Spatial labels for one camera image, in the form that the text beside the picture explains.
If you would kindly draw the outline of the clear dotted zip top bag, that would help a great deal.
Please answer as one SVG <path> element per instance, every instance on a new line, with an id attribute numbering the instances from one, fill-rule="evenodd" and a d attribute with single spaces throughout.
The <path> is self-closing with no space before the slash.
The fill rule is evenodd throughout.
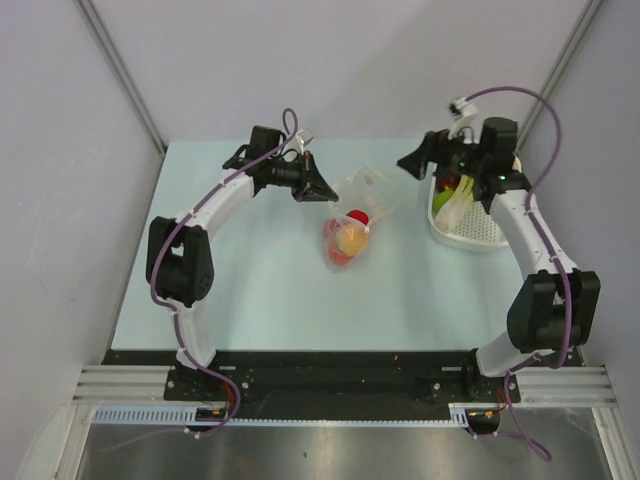
<path id="1" fill-rule="evenodd" d="M 328 265 L 347 268 L 368 250 L 380 222 L 400 204 L 396 183 L 382 171 L 361 165 L 333 186 L 337 201 L 329 204 L 322 228 Z"/>

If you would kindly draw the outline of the red tomato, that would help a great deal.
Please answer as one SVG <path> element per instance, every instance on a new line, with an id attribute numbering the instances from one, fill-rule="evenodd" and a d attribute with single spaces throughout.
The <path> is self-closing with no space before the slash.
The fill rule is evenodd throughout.
<path id="1" fill-rule="evenodd" d="M 350 219 L 353 219 L 364 226 L 367 226 L 370 222 L 369 216 L 362 210 L 354 209 L 349 211 L 346 216 Z"/>

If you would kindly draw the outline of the orange yellow peach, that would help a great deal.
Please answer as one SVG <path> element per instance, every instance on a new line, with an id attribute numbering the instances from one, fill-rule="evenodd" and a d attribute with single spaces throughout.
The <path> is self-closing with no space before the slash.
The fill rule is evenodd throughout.
<path id="1" fill-rule="evenodd" d="M 345 255 L 354 257 L 361 254 L 369 243 L 369 230 L 359 224 L 342 226 L 335 234 L 337 248 Z"/>

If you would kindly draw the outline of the green apple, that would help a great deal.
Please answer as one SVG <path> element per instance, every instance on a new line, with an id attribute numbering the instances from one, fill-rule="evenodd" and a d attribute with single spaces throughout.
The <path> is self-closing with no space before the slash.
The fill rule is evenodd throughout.
<path id="1" fill-rule="evenodd" d="M 439 211 L 442 209 L 442 207 L 450 200 L 452 196 L 453 196 L 452 190 L 439 192 L 433 200 L 433 204 L 432 204 L 433 215 L 437 215 Z"/>

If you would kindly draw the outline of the red apple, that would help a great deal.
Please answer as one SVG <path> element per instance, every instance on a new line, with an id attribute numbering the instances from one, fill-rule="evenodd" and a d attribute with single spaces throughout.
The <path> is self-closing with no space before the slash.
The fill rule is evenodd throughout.
<path id="1" fill-rule="evenodd" d="M 323 227 L 324 245 L 328 259 L 336 266 L 343 267 L 349 264 L 356 256 L 350 257 L 343 254 L 336 246 L 335 234 L 344 225 L 355 224 L 353 222 L 339 221 L 335 218 L 325 222 Z"/>

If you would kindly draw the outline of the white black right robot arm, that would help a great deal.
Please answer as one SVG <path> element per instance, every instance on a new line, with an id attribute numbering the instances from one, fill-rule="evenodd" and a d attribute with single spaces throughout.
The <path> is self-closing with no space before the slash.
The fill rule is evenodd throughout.
<path id="1" fill-rule="evenodd" d="M 475 364 L 461 376 L 463 393 L 484 401 L 497 378 L 529 361 L 561 367 L 575 347 L 590 337 L 601 281 L 581 270 L 553 237 L 537 206 L 533 186 L 514 167 L 516 121 L 484 120 L 480 139 L 467 143 L 450 130 L 427 132 L 397 165 L 422 180 L 434 164 L 474 181 L 473 194 L 499 226 L 515 255 L 523 284 L 506 317 L 506 330 L 475 352 Z"/>

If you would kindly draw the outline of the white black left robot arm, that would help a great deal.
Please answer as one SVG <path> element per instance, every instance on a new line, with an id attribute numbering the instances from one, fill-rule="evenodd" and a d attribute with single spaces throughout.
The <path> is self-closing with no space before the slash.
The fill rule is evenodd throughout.
<path id="1" fill-rule="evenodd" d="M 297 202 L 336 202 L 338 194 L 318 170 L 308 129 L 294 134 L 255 126 L 250 140 L 223 163 L 219 179 L 179 218 L 155 217 L 149 226 L 146 279 L 154 303 L 167 308 L 186 368 L 186 387 L 197 398 L 214 397 L 221 376 L 208 366 L 216 355 L 199 304 L 214 283 L 211 241 L 237 210 L 268 186 L 284 187 Z"/>

